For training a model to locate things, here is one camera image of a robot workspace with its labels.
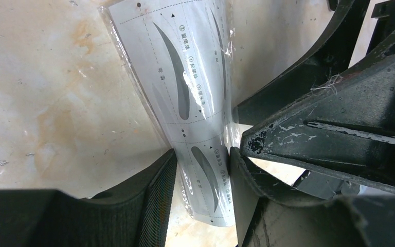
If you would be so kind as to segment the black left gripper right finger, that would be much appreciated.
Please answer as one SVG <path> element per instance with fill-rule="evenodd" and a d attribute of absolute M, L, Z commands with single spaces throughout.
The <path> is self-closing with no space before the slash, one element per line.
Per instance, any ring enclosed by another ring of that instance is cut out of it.
<path fill-rule="evenodd" d="M 229 155 L 239 246 L 395 246 L 395 195 L 322 200 Z"/>

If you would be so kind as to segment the eyebrow stencil sheet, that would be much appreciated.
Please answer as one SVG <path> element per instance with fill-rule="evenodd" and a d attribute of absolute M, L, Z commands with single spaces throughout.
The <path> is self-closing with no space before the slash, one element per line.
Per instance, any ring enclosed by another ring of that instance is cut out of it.
<path fill-rule="evenodd" d="M 146 110 L 174 149 L 187 212 L 235 224 L 226 1 L 108 1 L 100 12 Z"/>

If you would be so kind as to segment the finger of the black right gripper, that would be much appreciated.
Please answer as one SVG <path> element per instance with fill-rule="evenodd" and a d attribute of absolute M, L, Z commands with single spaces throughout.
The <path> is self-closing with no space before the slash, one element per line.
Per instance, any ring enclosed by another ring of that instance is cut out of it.
<path fill-rule="evenodd" d="M 369 1 L 339 1 L 323 33 L 293 65 L 237 106 L 239 123 L 256 125 L 314 86 L 348 69 Z"/>
<path fill-rule="evenodd" d="M 395 7 L 364 58 L 250 126 L 241 153 L 395 193 Z"/>

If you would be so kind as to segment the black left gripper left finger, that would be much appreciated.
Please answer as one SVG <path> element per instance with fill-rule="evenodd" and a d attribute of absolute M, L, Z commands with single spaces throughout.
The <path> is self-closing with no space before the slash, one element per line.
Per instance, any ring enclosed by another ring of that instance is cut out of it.
<path fill-rule="evenodd" d="M 0 246 L 164 246 L 177 158 L 90 199 L 55 189 L 0 190 Z"/>

